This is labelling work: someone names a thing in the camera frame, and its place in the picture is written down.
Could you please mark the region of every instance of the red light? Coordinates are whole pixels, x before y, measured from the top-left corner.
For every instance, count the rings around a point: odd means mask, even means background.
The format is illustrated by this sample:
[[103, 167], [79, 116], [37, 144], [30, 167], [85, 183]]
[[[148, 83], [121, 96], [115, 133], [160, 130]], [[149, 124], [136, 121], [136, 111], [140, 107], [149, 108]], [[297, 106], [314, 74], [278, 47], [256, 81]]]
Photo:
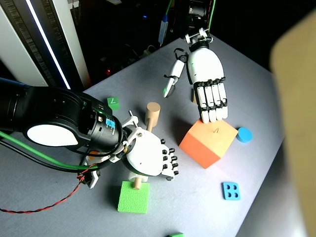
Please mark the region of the red light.
[[107, 69], [106, 72], [105, 72], [105, 74], [106, 74], [107, 76], [111, 75], [111, 69]]

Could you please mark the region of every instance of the led light strip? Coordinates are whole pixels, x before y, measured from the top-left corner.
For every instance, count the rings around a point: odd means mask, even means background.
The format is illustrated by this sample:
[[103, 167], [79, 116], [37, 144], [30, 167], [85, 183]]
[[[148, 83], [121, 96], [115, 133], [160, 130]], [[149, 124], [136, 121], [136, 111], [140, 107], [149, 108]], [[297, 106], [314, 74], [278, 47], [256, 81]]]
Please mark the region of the led light strip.
[[66, 77], [65, 77], [63, 71], [61, 70], [61, 67], [59, 66], [59, 63], [58, 63], [58, 61], [57, 61], [57, 58], [56, 58], [56, 56], [55, 56], [55, 54], [54, 54], [54, 52], [53, 52], [53, 50], [52, 50], [52, 48], [51, 48], [51, 46], [50, 46], [50, 44], [49, 44], [49, 42], [48, 42], [48, 39], [47, 39], [47, 37], [46, 37], [46, 35], [45, 35], [45, 32], [44, 32], [42, 26], [40, 25], [40, 21], [39, 21], [38, 16], [36, 15], [36, 13], [35, 13], [35, 11], [34, 11], [34, 8], [33, 8], [32, 4], [31, 4], [31, 1], [30, 1], [30, 0], [25, 0], [25, 1], [26, 1], [27, 5], [28, 5], [30, 11], [31, 11], [31, 14], [32, 14], [32, 16], [33, 16], [33, 18], [34, 18], [34, 20], [35, 20], [35, 22], [36, 22], [36, 25], [38, 26], [39, 32], [40, 32], [41, 36], [43, 37], [43, 39], [44, 39], [44, 41], [45, 41], [45, 44], [46, 44], [46, 46], [47, 46], [47, 48], [48, 48], [48, 51], [49, 51], [51, 57], [53, 58], [54, 63], [55, 63], [55, 65], [56, 65], [56, 67], [57, 67], [57, 69], [58, 69], [58, 71], [59, 71], [59, 73], [60, 73], [62, 79], [64, 80], [64, 83], [65, 83], [66, 87], [67, 87], [68, 89], [70, 89], [70, 86], [69, 86], [69, 84], [68, 84], [68, 82], [67, 82], [67, 80], [66, 80]]

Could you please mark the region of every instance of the green block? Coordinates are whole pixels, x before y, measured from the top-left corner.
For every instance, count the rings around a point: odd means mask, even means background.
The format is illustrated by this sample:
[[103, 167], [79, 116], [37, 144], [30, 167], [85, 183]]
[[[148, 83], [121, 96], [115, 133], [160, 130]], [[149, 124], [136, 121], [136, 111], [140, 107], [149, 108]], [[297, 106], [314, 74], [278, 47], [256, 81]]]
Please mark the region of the green block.
[[108, 97], [108, 105], [112, 110], [119, 110], [119, 98], [117, 96]]
[[122, 182], [118, 212], [147, 213], [149, 183], [142, 183], [140, 190], [133, 189], [133, 185], [133, 182]]
[[176, 233], [176, 234], [169, 235], [168, 237], [184, 237], [184, 234], [183, 233]]

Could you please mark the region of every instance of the green cable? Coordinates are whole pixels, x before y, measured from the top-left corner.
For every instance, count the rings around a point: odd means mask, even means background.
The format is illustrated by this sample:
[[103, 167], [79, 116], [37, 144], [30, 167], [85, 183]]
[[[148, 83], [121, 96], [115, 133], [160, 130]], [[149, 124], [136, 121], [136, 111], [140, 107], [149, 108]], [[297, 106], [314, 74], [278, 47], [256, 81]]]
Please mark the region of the green cable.
[[211, 22], [212, 22], [212, 18], [213, 18], [215, 3], [216, 3], [216, 0], [214, 0], [213, 6], [212, 6], [212, 11], [211, 11], [211, 16], [209, 17], [209, 22], [208, 22], [208, 28], [209, 28], [209, 29], [210, 29], [210, 27], [211, 27]]
[[28, 150], [29, 152], [32, 152], [33, 154], [39, 156], [39, 157], [42, 157], [43, 159], [53, 163], [53, 164], [56, 164], [60, 167], [63, 167], [63, 168], [68, 168], [68, 169], [88, 169], [89, 166], [87, 165], [72, 165], [72, 164], [64, 164], [60, 161], [57, 161], [55, 159], [53, 159], [52, 157], [49, 157], [48, 155], [45, 155], [43, 154], [42, 152], [39, 152], [37, 150], [35, 150], [34, 148], [26, 145], [25, 143], [19, 141], [18, 139], [14, 138], [14, 137], [11, 137], [10, 135], [0, 131], [0, 136], [11, 141], [11, 142], [14, 142], [16, 145], [20, 146], [20, 147], [23, 147], [24, 149]]
[[170, 2], [169, 2], [169, 4], [168, 4], [167, 11], [166, 11], [166, 15], [168, 14], [168, 11], [169, 11], [169, 9], [170, 9], [171, 3], [172, 3], [172, 0], [170, 0]]

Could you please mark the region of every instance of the blue label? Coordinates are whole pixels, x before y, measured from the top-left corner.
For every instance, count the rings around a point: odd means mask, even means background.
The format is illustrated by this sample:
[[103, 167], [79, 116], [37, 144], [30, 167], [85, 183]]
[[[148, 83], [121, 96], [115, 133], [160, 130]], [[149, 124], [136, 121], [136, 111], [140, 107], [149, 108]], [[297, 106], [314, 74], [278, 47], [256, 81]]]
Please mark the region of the blue label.
[[106, 120], [105, 120], [105, 124], [106, 124], [107, 126], [110, 126], [110, 127], [112, 127], [112, 128], [115, 128], [115, 122], [112, 121], [112, 120], [106, 119]]

